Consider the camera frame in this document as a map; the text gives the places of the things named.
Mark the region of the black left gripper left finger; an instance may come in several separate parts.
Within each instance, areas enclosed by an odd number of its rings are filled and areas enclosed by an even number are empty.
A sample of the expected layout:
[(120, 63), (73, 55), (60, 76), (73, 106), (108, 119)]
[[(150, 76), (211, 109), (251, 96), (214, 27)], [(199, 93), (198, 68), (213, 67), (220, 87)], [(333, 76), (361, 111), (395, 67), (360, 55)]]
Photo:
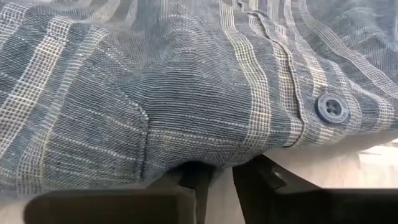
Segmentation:
[(143, 189), (53, 191), (33, 198), (24, 224), (204, 224), (212, 166), (188, 162)]

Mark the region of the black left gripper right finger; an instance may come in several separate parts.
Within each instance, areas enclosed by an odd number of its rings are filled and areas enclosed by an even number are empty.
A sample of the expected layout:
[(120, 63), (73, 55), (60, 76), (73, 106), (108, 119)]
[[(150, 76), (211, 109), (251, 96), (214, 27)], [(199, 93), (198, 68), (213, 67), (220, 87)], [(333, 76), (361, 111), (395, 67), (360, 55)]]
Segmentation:
[(398, 224), (398, 189), (322, 188), (266, 156), (233, 180), (246, 224)]

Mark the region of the blue white striped shirt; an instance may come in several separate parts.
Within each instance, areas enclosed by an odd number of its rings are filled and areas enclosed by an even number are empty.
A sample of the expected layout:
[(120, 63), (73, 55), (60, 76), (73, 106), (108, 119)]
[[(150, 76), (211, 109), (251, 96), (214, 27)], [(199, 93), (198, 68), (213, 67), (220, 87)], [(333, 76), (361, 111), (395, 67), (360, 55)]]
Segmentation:
[(398, 0), (0, 0), (0, 199), (398, 130)]

